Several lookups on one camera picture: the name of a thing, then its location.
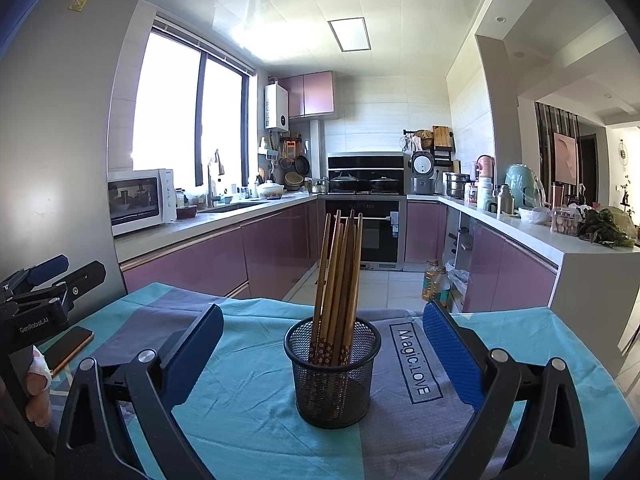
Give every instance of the stove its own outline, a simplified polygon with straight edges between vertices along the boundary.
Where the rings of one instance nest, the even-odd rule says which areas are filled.
[[[350,175],[358,179],[358,189],[332,190],[322,201],[326,213],[340,210],[348,216],[362,214],[362,269],[402,270],[406,229],[405,172],[408,156],[403,152],[330,153],[327,156],[329,180]],[[372,180],[386,177],[396,181],[394,189],[372,188]]]

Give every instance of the chopsticks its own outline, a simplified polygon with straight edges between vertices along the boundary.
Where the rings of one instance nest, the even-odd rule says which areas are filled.
[[[329,247],[332,216],[328,214],[322,238],[309,349],[309,362],[322,366],[347,364],[353,343],[360,281],[362,215],[355,218],[351,211],[344,224],[342,220],[342,213],[338,211]]]

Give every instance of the recessed light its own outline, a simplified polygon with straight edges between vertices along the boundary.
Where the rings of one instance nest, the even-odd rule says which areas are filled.
[[[341,51],[371,50],[367,24],[364,22],[364,18],[331,20],[329,27],[331,27]]]

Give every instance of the microwave oven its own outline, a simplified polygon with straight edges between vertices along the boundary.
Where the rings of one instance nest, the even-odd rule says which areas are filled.
[[[174,170],[115,171],[107,183],[113,235],[175,220]]]

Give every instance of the green vegetable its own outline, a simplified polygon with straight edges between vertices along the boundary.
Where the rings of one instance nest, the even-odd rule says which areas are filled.
[[[587,209],[584,219],[578,224],[578,237],[607,247],[634,246],[634,241],[614,223],[613,215],[608,209],[599,213],[595,209]]]

